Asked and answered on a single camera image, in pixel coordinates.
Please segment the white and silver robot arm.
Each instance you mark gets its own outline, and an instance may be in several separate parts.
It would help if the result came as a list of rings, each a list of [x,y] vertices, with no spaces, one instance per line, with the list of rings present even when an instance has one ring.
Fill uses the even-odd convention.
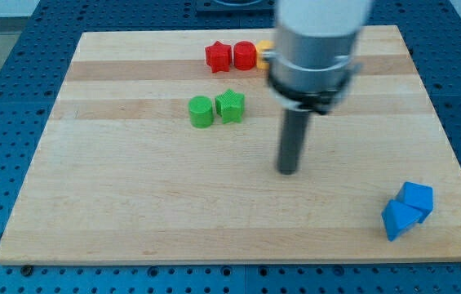
[[[279,0],[274,47],[264,54],[268,86],[288,113],[329,113],[348,95],[360,65],[357,35],[371,0]]]

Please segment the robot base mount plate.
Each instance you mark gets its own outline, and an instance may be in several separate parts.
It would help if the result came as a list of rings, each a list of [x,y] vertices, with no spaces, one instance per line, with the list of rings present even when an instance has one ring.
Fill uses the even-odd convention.
[[[195,0],[197,12],[271,11],[275,0]]]

